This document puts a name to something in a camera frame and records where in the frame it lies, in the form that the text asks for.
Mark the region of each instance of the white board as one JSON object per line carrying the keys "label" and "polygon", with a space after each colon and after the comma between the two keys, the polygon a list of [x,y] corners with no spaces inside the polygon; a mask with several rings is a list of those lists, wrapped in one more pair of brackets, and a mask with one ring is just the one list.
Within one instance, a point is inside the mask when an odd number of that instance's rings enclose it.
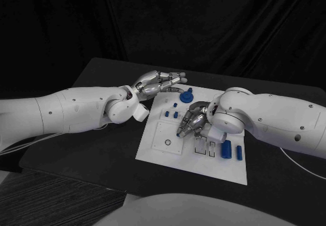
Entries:
{"label": "white board", "polygon": [[[196,137],[193,136],[193,132],[185,138],[176,136],[176,129],[190,104],[196,101],[211,102],[224,91],[183,84],[177,84],[176,87],[186,91],[192,87],[193,101],[189,104],[183,103],[179,98],[179,93],[157,94],[136,159],[247,185],[245,132],[241,134],[228,134],[226,140],[232,144],[231,159],[221,157],[221,143],[202,138],[203,141],[198,141],[200,148],[195,152]],[[242,161],[237,159],[238,145],[242,147]]]}

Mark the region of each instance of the table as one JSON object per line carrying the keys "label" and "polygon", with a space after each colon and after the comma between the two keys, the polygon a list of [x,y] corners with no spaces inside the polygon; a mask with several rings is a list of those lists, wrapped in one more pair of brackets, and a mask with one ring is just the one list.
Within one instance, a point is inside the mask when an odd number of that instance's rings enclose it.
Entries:
{"label": "table", "polygon": [[[146,72],[186,72],[187,84],[226,90],[242,87],[326,106],[320,88],[183,71],[160,66],[94,58],[74,87],[131,85]],[[143,102],[150,109],[153,100]],[[133,118],[104,130],[65,134],[30,146],[20,167],[68,177],[137,196],[198,194],[248,206],[297,225],[323,222],[326,181],[299,168],[280,149],[245,132],[248,186],[136,160],[146,121]],[[326,176],[326,160],[287,151],[314,173]]]}

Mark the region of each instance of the circular hole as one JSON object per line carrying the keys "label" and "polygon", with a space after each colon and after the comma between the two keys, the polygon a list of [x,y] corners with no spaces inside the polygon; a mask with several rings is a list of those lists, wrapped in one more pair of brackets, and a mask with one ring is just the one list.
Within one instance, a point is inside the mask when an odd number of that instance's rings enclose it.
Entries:
{"label": "circular hole", "polygon": [[300,141],[300,139],[301,139],[301,136],[300,136],[300,134],[297,134],[294,137],[294,141]]}

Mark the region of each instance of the robotic hand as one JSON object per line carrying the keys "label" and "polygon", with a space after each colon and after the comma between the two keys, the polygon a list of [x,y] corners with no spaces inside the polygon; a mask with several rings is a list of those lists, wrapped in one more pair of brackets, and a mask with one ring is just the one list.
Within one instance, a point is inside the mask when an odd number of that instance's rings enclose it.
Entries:
{"label": "robotic hand", "polygon": [[140,103],[186,82],[185,73],[146,73],[134,85],[78,87],[45,97],[0,100],[0,152],[20,140],[49,133],[79,133],[131,116],[143,121],[150,111]]}
{"label": "robotic hand", "polygon": [[176,133],[185,137],[195,131],[195,136],[222,143],[226,133],[244,129],[268,144],[326,159],[326,108],[296,98],[254,95],[238,87],[211,103],[190,105]]}

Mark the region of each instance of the cable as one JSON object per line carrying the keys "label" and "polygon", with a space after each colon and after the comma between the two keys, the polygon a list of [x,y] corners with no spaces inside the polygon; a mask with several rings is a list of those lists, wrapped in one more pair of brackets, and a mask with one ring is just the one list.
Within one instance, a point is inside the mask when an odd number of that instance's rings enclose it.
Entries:
{"label": "cable", "polygon": [[56,136],[59,136],[59,135],[62,135],[62,134],[63,134],[63,133],[52,134],[52,135],[49,135],[48,137],[45,137],[45,138],[42,138],[42,139],[39,139],[39,140],[36,140],[36,141],[33,141],[33,142],[29,142],[29,143],[26,143],[26,144],[17,145],[16,147],[11,147],[10,149],[3,150],[3,151],[0,152],[0,156],[4,155],[4,154],[9,154],[9,153],[11,153],[11,152],[19,151],[20,149],[23,149],[23,148],[26,148],[27,146],[30,146],[32,144],[35,144],[36,142],[39,142],[39,141],[42,141],[42,140],[46,140],[46,139],[49,139],[49,138],[53,138],[53,137],[56,137]]}
{"label": "cable", "polygon": [[97,129],[94,129],[94,130],[101,130],[101,129],[104,129],[107,127],[107,124],[104,125],[104,127],[101,127],[101,128],[97,128]]}
{"label": "cable", "polygon": [[319,177],[319,178],[322,178],[322,179],[325,179],[326,180],[326,178],[325,177],[322,177],[320,175],[317,175],[317,174],[314,174],[313,172],[310,172],[301,165],[299,165],[309,173],[312,173],[316,177]]}

